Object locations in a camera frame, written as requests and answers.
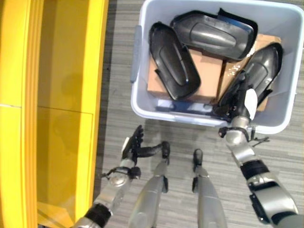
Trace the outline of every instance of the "cardboard box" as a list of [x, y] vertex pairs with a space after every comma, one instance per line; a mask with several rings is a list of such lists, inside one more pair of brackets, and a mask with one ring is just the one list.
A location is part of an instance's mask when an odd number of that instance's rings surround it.
[[[270, 43], [273, 43], [273, 42], [281, 43], [281, 39], [279, 37], [275, 37], [275, 36], [258, 34], [256, 37], [256, 41], [246, 58], [244, 58], [242, 61], [239, 61], [239, 62], [226, 63], [223, 65], [225, 70], [224, 70], [224, 74], [221, 75], [220, 80], [219, 80], [217, 101], [220, 100], [220, 98], [223, 96], [224, 92], [227, 90], [228, 86], [233, 81], [235, 76], [247, 64], [250, 57], [256, 51], [266, 47], [267, 45], [269, 45]], [[265, 110], [266, 104], [267, 104], [267, 98], [260, 104], [260, 106], [258, 107], [257, 110], [258, 111]]]
[[[219, 78], [223, 61], [216, 58], [203, 56], [201, 52], [189, 49], [194, 65], [199, 73], [201, 85], [197, 92], [187, 100], [198, 103], [210, 103], [218, 93]], [[159, 76], [155, 73], [157, 66], [150, 57], [147, 90], [154, 96], [170, 99]]]

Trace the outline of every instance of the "yellow panel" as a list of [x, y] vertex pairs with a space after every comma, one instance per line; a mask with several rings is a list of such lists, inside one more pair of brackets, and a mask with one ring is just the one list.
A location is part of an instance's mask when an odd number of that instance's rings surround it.
[[73, 221], [66, 208], [56, 207], [54, 205], [37, 202], [38, 221], [46, 227], [62, 228], [73, 226]]
[[[66, 209], [68, 216], [56, 216], [54, 209], [46, 211], [38, 204], [38, 214], [50, 217], [63, 227], [75, 222], [76, 185], [87, 188], [92, 115], [78, 112], [38, 108], [37, 189], [38, 202]], [[79, 177], [77, 170], [82, 171]], [[39, 220], [42, 225], [49, 225]]]
[[0, 126], [0, 227], [23, 228], [21, 109], [0, 106]]
[[[42, 9], [43, 0], [0, 1], [0, 106], [4, 111], [0, 217], [5, 228], [37, 225], [36, 108]], [[6, 132], [14, 136], [7, 140], [7, 135], [2, 137]]]
[[81, 111], [88, 0], [44, 3], [38, 105]]
[[[88, 209], [92, 204], [93, 190], [94, 190], [94, 174], [95, 161], [98, 138], [98, 124], [100, 112], [100, 95], [102, 82], [102, 69], [104, 59], [104, 45], [105, 45], [105, 30], [106, 19], [108, 12], [108, 0], [92, 0], [89, 5], [89, 16], [87, 22], [87, 32], [85, 39], [85, 61], [84, 61], [84, 77], [83, 77], [83, 93], [82, 93], [82, 110], [93, 114], [93, 128], [91, 138], [91, 150], [87, 157], [89, 159], [89, 175], [87, 177], [88, 191], [82, 192], [83, 186], [78, 183], [77, 189], [79, 194], [77, 197], [83, 197], [86, 194], [85, 204], [79, 204], [79, 208]], [[76, 213], [76, 217], [83, 216], [82, 211]]]
[[21, 106], [27, 4], [19, 0], [0, 1], [0, 104]]
[[[92, 203], [108, 2], [52, 0], [44, 3], [38, 85], [38, 221], [50, 227], [66, 227], [70, 219], [74, 222], [82, 217]], [[68, 169], [64, 173], [66, 177], [57, 166], [48, 169], [40, 166], [40, 160], [46, 163], [45, 159], [49, 160], [52, 151], [60, 147], [56, 138], [41, 138], [45, 130], [40, 127], [41, 121], [46, 115], [42, 108], [81, 116], [80, 122], [75, 117], [73, 126], [61, 126], [62, 135], [66, 135], [74, 151], [69, 155], [69, 167], [74, 164], [74, 169]], [[80, 129], [84, 127], [86, 115], [91, 118], [90, 134]], [[71, 135], [70, 128], [77, 137]], [[88, 141], [88, 148], [81, 150]], [[56, 148], [42, 149], [53, 144]], [[40, 154], [45, 151], [48, 157]], [[56, 159], [61, 157], [53, 157], [52, 161], [57, 162]], [[59, 181], [56, 186], [65, 183], [63, 186], [69, 185], [69, 188], [54, 188], [46, 193], [43, 188], [46, 180], [52, 184]], [[55, 207], [66, 209], [68, 215], [54, 218]]]

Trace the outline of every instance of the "floor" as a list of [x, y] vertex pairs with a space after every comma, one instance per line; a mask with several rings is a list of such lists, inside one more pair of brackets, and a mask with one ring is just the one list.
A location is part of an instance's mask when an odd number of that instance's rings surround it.
[[[290, 0], [304, 9], [303, 0]], [[216, 128], [147, 120], [137, 116], [130, 106], [130, 71], [132, 64], [134, 26], [143, 0], [111, 0], [108, 13], [102, 105], [96, 161], [95, 191], [100, 186], [99, 174], [117, 166], [121, 146], [137, 125], [145, 129], [144, 145], [163, 140], [171, 143], [171, 164], [168, 169], [169, 192], [161, 197], [158, 216], [160, 228], [196, 228], [197, 196], [191, 192], [193, 174], [191, 159], [194, 149], [204, 151], [204, 167], [222, 201], [229, 228], [265, 227], [256, 218], [249, 200], [249, 190], [239, 168], [233, 161]], [[292, 118], [289, 126], [271, 135], [270, 142], [257, 147], [258, 155], [294, 197], [299, 211], [304, 212], [304, 64], [300, 71]], [[146, 181], [152, 176], [157, 158], [140, 159], [140, 180], [133, 181], [130, 191], [108, 226], [123, 228]]]

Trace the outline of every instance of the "black plastic part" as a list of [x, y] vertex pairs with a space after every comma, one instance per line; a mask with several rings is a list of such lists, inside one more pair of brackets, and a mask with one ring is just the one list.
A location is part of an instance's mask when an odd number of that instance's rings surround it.
[[251, 50], [257, 24], [220, 10], [218, 15], [191, 11], [171, 22], [180, 40], [211, 56], [228, 61], [240, 61]]
[[193, 153], [193, 172], [197, 166], [201, 166], [203, 163], [203, 151], [201, 149], [196, 149]]
[[287, 216], [291, 216], [291, 215], [296, 215], [296, 213], [294, 213], [292, 211], [285, 211], [285, 212], [277, 213], [273, 217], [271, 217], [271, 220], [275, 225], [277, 225], [283, 218], [285, 218]]
[[253, 126], [250, 134], [250, 140], [254, 140], [256, 134], [256, 127]]
[[269, 172], [267, 166], [264, 165], [262, 160], [254, 160], [244, 163], [241, 166], [241, 171], [246, 180], [258, 174]]
[[268, 183], [265, 183], [265, 184], [261, 184], [261, 185], [258, 185], [258, 186], [254, 186], [252, 183], [249, 183], [249, 189], [251, 192], [254, 192], [254, 191], [259, 191], [259, 190], [262, 190], [262, 189], [267, 189], [267, 188], [271, 188], [271, 187], [274, 187], [274, 186], [278, 186], [278, 184], [276, 182], [268, 182]]
[[182, 100], [197, 91], [200, 76], [188, 48], [175, 31], [160, 22], [150, 30], [150, 52], [157, 65], [155, 71], [173, 100]]
[[256, 91], [258, 104], [270, 93], [269, 85], [279, 74], [282, 66], [283, 48], [279, 43], [271, 43], [258, 50], [246, 64], [244, 70], [249, 74], [249, 85]]
[[131, 179], [139, 179], [142, 175], [141, 169], [137, 166], [132, 167], [129, 171], [129, 176]]
[[163, 141], [161, 145], [162, 158], [167, 159], [167, 164], [170, 165], [170, 143]]
[[104, 228], [111, 217], [111, 213], [104, 205], [95, 204], [87, 211], [85, 217]]
[[249, 197], [252, 202], [252, 207], [255, 210], [256, 215], [259, 218], [259, 220], [264, 224], [269, 224], [269, 219], [267, 218], [267, 215], [266, 215], [260, 201], [258, 201], [257, 197], [255, 196], [255, 194], [252, 194]]
[[271, 43], [263, 49], [258, 50], [246, 64], [245, 68], [236, 76], [230, 84], [226, 92], [218, 102], [218, 106], [214, 107], [215, 114], [225, 116], [227, 113], [230, 119], [238, 114], [246, 112], [243, 107], [238, 107], [236, 112], [231, 111], [235, 106], [241, 105], [245, 99], [246, 91], [253, 88], [257, 95], [257, 106], [272, 92], [269, 86], [277, 77], [281, 70], [283, 59], [283, 49], [279, 43]]
[[198, 193], [198, 182], [199, 182], [198, 177], [193, 178], [193, 182], [192, 182], [192, 192], [193, 193]]
[[137, 164], [137, 151], [143, 142], [143, 127], [139, 125], [130, 137], [127, 145], [125, 146], [122, 154], [123, 159], [131, 159]]
[[168, 178], [163, 177], [163, 186], [162, 186], [162, 192], [167, 193], [169, 191], [169, 182]]
[[246, 131], [246, 129], [242, 128], [242, 127], [222, 127], [219, 129], [218, 134], [221, 138], [224, 138], [225, 135], [227, 134], [228, 131], [241, 131], [245, 137], [247, 142], [249, 141], [249, 135], [248, 132]]
[[246, 92], [250, 88], [249, 75], [241, 71], [223, 94], [213, 112], [219, 116], [227, 116], [231, 121], [235, 116], [244, 116], [249, 119], [250, 114], [245, 107]]
[[148, 158], [154, 156], [157, 152], [159, 152], [162, 148], [162, 144], [158, 144], [153, 147], [141, 147], [137, 150], [138, 158]]
[[239, 59], [245, 58], [247, 56], [247, 54], [250, 52], [250, 50], [257, 38], [257, 31], [258, 31], [257, 23], [252, 20], [234, 15], [232, 13], [228, 13], [228, 12], [224, 11], [222, 8], [220, 8], [217, 18], [222, 21], [225, 21], [227, 23], [236, 25], [236, 26], [246, 30], [249, 33], [247, 46], [245, 47], [244, 52], [239, 57]]

